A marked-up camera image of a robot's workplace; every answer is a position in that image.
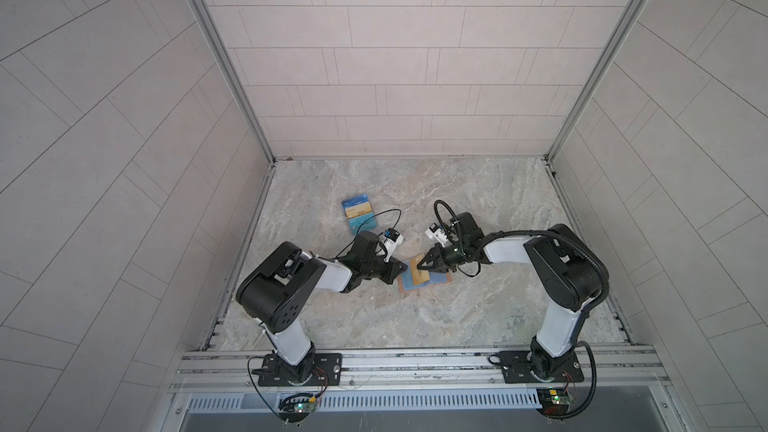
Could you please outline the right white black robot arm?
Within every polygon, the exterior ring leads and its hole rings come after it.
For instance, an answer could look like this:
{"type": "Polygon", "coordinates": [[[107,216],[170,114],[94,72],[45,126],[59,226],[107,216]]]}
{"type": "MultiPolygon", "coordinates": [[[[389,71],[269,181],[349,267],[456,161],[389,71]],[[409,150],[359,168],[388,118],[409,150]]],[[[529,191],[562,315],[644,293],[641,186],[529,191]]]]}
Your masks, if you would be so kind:
{"type": "Polygon", "coordinates": [[[455,241],[435,244],[417,268],[448,273],[471,262],[532,265],[549,304],[527,362],[538,380],[555,379],[556,371],[571,360],[590,311],[609,293],[609,274],[602,261],[570,227],[556,224],[546,230],[459,233],[455,241]]]}

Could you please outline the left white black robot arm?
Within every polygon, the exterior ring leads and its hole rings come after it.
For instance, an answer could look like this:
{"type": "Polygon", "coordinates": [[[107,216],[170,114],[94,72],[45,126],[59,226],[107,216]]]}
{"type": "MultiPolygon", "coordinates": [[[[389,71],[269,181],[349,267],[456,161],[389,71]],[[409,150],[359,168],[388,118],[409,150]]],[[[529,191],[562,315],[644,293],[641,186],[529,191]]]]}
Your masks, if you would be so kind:
{"type": "Polygon", "coordinates": [[[334,259],[305,252],[285,241],[241,282],[236,302],[262,323],[278,363],[304,380],[315,347],[298,316],[312,293],[317,289],[349,293],[371,279],[393,284],[407,269],[393,257],[403,241],[393,228],[382,234],[362,231],[352,240],[350,250],[334,259]]]}

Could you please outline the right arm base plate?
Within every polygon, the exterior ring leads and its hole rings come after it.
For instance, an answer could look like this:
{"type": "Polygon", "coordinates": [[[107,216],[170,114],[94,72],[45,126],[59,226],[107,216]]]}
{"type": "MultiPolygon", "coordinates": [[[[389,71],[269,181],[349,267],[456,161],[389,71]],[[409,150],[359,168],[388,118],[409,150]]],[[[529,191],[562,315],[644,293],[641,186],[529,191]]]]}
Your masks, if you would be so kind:
{"type": "Polygon", "coordinates": [[[575,350],[556,358],[545,351],[506,350],[490,355],[488,362],[501,370],[506,384],[584,381],[575,350]]]}

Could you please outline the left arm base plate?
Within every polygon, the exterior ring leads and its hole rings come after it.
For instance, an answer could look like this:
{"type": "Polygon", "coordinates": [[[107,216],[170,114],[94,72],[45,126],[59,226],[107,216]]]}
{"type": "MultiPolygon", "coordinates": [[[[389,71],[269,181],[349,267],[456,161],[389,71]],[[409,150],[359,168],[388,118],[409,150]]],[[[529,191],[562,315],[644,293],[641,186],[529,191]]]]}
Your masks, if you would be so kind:
{"type": "Polygon", "coordinates": [[[338,386],[343,355],[311,352],[298,365],[290,365],[275,353],[268,354],[256,373],[259,387],[338,386]]]}

